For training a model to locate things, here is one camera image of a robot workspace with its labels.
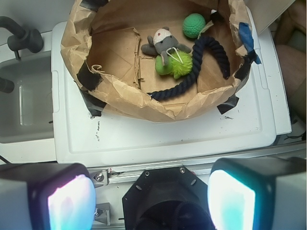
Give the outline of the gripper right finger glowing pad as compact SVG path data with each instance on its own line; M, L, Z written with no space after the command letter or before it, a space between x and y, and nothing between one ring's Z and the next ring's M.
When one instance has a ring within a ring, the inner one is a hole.
M307 161L220 158L212 166L207 197L218 230L305 230Z

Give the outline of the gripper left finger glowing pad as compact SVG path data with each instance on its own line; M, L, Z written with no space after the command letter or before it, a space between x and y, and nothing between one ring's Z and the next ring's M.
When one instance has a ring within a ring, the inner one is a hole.
M80 163L0 166L2 230L90 230L96 194Z

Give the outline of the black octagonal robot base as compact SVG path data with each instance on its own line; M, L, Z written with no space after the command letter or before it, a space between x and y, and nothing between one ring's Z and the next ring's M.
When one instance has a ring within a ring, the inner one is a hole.
M122 198L127 230L213 230L208 186L186 167L145 170Z

